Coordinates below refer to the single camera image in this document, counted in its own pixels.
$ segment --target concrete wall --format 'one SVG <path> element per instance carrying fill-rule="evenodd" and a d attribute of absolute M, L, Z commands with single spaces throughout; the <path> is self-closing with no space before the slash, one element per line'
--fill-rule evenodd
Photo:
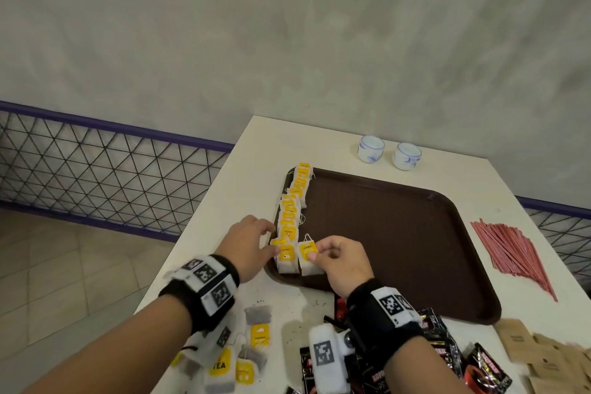
<path fill-rule="evenodd" d="M 591 208 L 591 0 L 0 0 L 0 99 L 234 142 L 251 114 Z"/>

